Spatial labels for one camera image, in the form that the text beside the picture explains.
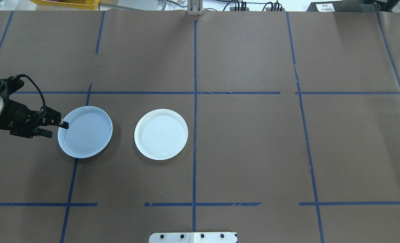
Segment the plate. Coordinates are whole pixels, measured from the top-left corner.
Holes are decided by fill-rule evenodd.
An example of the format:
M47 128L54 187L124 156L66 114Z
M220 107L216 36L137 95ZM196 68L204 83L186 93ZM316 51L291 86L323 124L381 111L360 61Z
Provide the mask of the plate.
M113 124L104 110L83 106L71 111L63 119L69 129L59 128L57 140L69 156L83 159L101 152L110 142Z
M177 112L157 109L144 115L137 123L134 141L138 150L153 160L174 157L188 140L188 126Z

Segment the table surface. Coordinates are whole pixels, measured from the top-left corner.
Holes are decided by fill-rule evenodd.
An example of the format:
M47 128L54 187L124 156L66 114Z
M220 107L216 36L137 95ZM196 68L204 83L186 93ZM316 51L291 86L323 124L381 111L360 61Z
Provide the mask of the table surface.
M0 78L23 73L114 131L75 159L0 130L0 242L400 242L400 14L0 11ZM159 108L189 129L165 161L133 140Z

